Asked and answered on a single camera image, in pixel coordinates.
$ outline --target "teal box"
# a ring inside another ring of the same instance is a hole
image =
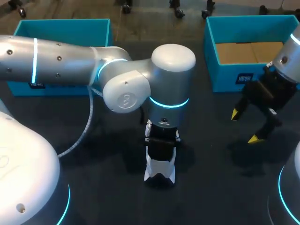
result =
[[[221,64],[216,44],[283,42],[298,26],[293,15],[213,16],[206,20],[204,56],[214,92],[241,91],[240,76],[256,80],[265,63]]]
[[[22,20],[14,35],[81,46],[104,47],[113,44],[109,19]],[[82,96],[83,86],[58,86],[8,82],[14,96]]]

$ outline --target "black table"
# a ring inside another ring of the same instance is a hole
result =
[[[149,58],[162,43],[116,43],[134,60]],[[95,99],[94,124],[85,142],[61,159],[71,186],[71,203],[87,225],[268,225],[267,198],[285,161],[300,140],[300,95],[279,114],[284,126],[268,141],[246,142],[264,122],[250,107],[231,121],[239,93],[212,93],[202,41],[182,42],[196,54],[191,97],[181,127],[184,147],[176,158],[176,185],[166,189],[143,182],[146,160],[139,111],[115,114]],[[87,97],[0,96],[24,125],[45,137],[60,153],[84,129]]]

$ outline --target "blue light strip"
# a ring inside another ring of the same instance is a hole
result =
[[[37,60],[38,60],[38,40],[36,38],[34,38],[33,39],[33,67],[32,67],[31,83],[36,82]]]
[[[184,106],[186,103],[188,103],[189,98],[188,98],[184,103],[181,103],[180,105],[164,105],[164,104],[161,104],[161,103],[155,101],[155,100],[154,100],[153,98],[151,98],[151,97],[150,97],[150,100],[151,100],[153,103],[157,104],[158,106],[161,106],[161,107],[164,107],[164,108],[168,108],[168,109],[173,109],[173,108],[179,108],[179,107]]]
[[[300,45],[300,41],[293,34],[291,34],[291,38],[294,40],[294,42]]]
[[[62,217],[61,217],[60,220],[58,221],[57,225],[60,225],[60,224],[61,224],[61,222],[62,222],[62,220],[64,219],[64,217],[65,217],[65,215],[66,215],[66,213],[67,213],[67,210],[68,210],[68,208],[69,208],[70,198],[71,198],[70,185],[68,185],[68,187],[69,187],[69,199],[67,200],[67,206],[66,206],[66,209],[65,209],[64,214],[62,215]]]
[[[280,189],[280,178],[281,178],[281,173],[282,173],[282,171],[283,171],[283,168],[282,168],[282,170],[281,170],[281,172],[280,172],[279,179],[278,179],[279,195],[280,195],[280,198],[281,198],[281,201],[282,201],[283,205],[285,206],[286,211],[287,211],[287,212],[290,214],[290,216],[295,220],[295,222],[296,222],[297,224],[300,225],[300,222],[296,219],[296,217],[295,217],[295,216],[291,213],[291,211],[288,209],[288,207],[287,207],[285,201],[283,200],[282,194],[281,194],[281,189]]]
[[[99,80],[99,77],[100,77],[100,73],[101,71],[104,69],[104,67],[106,67],[108,64],[112,63],[112,62],[117,62],[117,61],[127,61],[125,59],[114,59],[114,60],[110,60],[108,62],[106,62],[100,69],[99,69],[99,72],[98,72],[98,80]]]

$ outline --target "cardboard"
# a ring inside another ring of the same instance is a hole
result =
[[[216,44],[221,64],[257,63],[250,43]]]
[[[221,64],[268,63],[283,47],[282,42],[216,44]]]
[[[256,60],[259,63],[269,63],[283,47],[282,42],[259,42],[251,43]]]

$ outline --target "white cable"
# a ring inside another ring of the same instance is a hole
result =
[[[102,93],[95,88],[91,88],[93,92],[102,97]]]
[[[87,88],[88,88],[89,97],[90,97],[90,115],[89,115],[88,122],[85,126],[83,133],[78,138],[78,140],[69,149],[67,149],[63,153],[59,154],[58,158],[61,158],[61,157],[65,156],[66,154],[70,153],[71,151],[73,151],[74,148],[76,148],[81,143],[81,141],[83,140],[83,138],[85,137],[86,133],[88,132],[88,130],[90,128],[90,123],[91,123],[91,120],[93,117],[93,111],[94,111],[94,101],[93,101],[93,95],[92,95],[91,90],[101,97],[102,97],[102,93],[95,88],[91,88],[89,86]]]

